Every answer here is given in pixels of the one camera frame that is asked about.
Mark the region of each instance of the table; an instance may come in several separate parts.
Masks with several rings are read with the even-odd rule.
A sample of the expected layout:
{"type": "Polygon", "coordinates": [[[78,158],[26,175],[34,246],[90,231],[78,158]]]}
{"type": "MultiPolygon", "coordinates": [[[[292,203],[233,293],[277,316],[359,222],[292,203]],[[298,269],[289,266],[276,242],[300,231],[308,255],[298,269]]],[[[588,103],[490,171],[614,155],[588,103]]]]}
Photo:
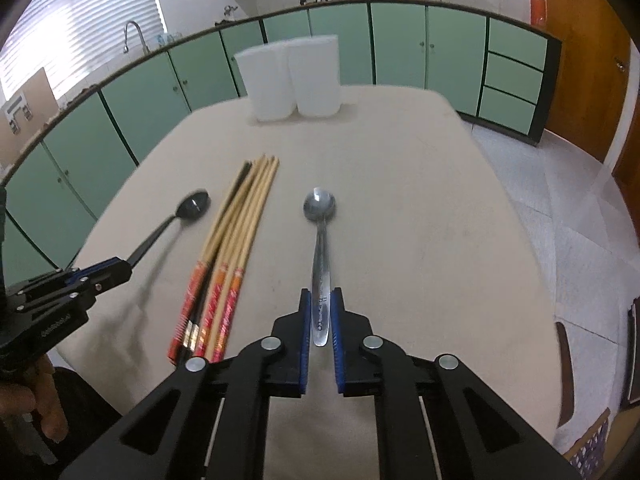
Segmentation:
{"type": "MultiPolygon", "coordinates": [[[[347,309],[408,354],[458,355],[551,441],[561,399],[554,308],[492,168],[439,94],[342,92],[342,108],[325,120],[258,123],[243,99],[176,126],[98,220],[77,265],[126,258],[193,189],[206,188],[212,207],[195,224],[174,222],[58,351],[120,412],[167,377],[166,350],[215,210],[241,162],[264,152],[281,164],[226,355],[268,335],[310,286],[316,228],[302,202],[321,186],[337,200],[328,225],[332,286],[342,287],[347,309]]],[[[272,400],[265,478],[376,478],[373,400],[337,394],[331,345],[312,347],[307,391],[272,400]]]]}

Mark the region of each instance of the finger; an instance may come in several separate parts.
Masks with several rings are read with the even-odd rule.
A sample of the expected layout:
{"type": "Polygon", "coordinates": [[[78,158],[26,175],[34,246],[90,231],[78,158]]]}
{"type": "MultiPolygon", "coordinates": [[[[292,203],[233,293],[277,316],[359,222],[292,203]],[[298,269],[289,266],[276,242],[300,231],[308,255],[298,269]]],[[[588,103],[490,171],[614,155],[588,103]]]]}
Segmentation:
{"type": "Polygon", "coordinates": [[[35,409],[36,398],[26,386],[0,383],[0,416],[22,415],[35,409]]]}
{"type": "Polygon", "coordinates": [[[53,375],[56,369],[51,364],[49,357],[44,354],[36,361],[36,370],[39,374],[53,375]]]}
{"type": "Polygon", "coordinates": [[[39,374],[33,388],[36,409],[42,416],[42,433],[54,442],[64,440],[69,428],[52,375],[39,374]]]}

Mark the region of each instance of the window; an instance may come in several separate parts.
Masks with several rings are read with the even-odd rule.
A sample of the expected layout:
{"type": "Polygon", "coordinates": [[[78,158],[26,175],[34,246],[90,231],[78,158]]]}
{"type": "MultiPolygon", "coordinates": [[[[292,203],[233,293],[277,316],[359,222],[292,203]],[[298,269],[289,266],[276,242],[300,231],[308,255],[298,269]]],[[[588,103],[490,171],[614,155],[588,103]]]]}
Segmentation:
{"type": "MultiPolygon", "coordinates": [[[[164,32],[156,0],[33,0],[0,51],[4,95],[44,67],[58,99],[122,52],[128,20],[140,24],[148,43],[164,32]]],[[[140,44],[133,28],[129,39],[140,44]]]]}

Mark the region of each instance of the bundle of chopsticks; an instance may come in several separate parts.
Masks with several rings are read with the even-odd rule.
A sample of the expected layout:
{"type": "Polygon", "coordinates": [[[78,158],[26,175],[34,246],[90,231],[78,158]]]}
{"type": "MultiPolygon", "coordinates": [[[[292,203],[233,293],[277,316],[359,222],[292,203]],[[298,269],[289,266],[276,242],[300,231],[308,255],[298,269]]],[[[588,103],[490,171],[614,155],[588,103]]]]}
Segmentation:
{"type": "Polygon", "coordinates": [[[244,269],[280,161],[263,155],[245,162],[213,221],[198,258],[167,357],[224,358],[244,269]]]}

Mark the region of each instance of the spoon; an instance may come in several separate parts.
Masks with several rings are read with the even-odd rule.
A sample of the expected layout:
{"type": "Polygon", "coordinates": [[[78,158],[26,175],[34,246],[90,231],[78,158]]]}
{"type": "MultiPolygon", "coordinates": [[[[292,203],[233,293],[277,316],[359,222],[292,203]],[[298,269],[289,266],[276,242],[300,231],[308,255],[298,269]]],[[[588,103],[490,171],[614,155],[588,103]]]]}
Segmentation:
{"type": "Polygon", "coordinates": [[[311,275],[311,334],[316,346],[326,345],[329,339],[331,279],[329,276],[326,221],[334,214],[334,210],[334,196],[319,187],[306,196],[303,205],[306,219],[318,225],[314,266],[311,275]]]}
{"type": "Polygon", "coordinates": [[[142,256],[156,243],[156,240],[169,227],[171,222],[176,218],[180,220],[196,221],[200,218],[209,208],[209,193],[204,189],[199,189],[191,193],[188,197],[182,200],[175,210],[175,214],[169,216],[164,222],[162,222],[155,231],[153,231],[144,242],[142,242],[138,248],[131,253],[131,256],[127,260],[131,267],[135,267],[142,259],[142,256]]]}

